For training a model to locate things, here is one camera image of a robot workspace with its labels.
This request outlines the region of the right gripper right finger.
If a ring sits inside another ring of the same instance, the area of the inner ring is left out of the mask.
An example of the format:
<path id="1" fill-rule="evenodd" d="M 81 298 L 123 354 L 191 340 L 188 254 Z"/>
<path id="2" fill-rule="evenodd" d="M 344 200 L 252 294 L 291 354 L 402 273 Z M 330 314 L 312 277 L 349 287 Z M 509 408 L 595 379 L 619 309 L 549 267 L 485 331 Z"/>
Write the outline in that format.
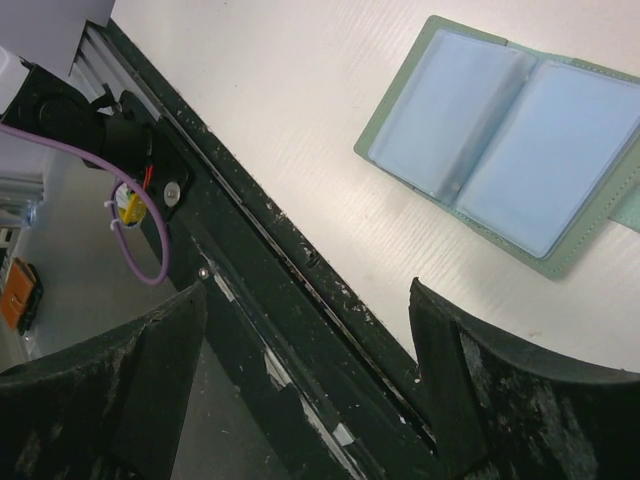
<path id="1" fill-rule="evenodd" d="M 409 315 L 445 478 L 638 478 L 638 374 L 526 341 L 419 280 Z"/>

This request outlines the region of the orange leather case in background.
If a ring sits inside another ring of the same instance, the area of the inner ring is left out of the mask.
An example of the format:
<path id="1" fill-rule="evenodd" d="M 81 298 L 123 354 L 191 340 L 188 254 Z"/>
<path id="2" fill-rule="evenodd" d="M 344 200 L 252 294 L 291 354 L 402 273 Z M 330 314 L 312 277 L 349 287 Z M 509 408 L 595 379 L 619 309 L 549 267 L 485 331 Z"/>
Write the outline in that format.
<path id="1" fill-rule="evenodd" d="M 43 292 L 35 266 L 15 258 L 1 295 L 1 315 L 11 330 L 20 335 L 30 330 Z"/>

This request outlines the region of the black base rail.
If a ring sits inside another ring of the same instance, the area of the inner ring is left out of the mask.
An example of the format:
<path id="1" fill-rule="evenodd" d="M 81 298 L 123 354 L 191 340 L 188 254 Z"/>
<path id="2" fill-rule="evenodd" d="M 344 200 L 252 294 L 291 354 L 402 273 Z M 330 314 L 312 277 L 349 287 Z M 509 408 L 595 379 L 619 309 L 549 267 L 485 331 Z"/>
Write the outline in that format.
<path id="1" fill-rule="evenodd" d="M 415 362 L 115 24 L 79 64 L 191 170 L 169 277 L 202 275 L 206 339 L 293 479 L 440 479 Z"/>

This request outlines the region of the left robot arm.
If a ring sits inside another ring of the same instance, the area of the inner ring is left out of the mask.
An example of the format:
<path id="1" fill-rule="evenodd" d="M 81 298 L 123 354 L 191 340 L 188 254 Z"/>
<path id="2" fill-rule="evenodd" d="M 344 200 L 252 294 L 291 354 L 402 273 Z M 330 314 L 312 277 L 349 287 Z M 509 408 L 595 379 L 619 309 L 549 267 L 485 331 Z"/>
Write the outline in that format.
<path id="1" fill-rule="evenodd" d="M 88 100 L 79 90 L 44 68 L 18 59 L 26 78 L 1 114 L 1 123 L 96 154 L 141 181 L 164 220 L 175 213 L 179 195 L 191 184 L 177 134 L 163 117 L 153 118 L 134 93 L 116 99 L 111 90 Z"/>

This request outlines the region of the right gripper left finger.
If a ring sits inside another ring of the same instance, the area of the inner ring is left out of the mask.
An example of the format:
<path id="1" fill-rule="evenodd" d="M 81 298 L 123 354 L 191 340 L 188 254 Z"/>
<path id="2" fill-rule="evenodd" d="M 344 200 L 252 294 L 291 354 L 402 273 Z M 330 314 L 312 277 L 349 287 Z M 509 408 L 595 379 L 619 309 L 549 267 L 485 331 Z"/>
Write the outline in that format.
<path id="1" fill-rule="evenodd" d="M 207 322 L 202 283 L 1 374 L 4 479 L 168 479 Z"/>

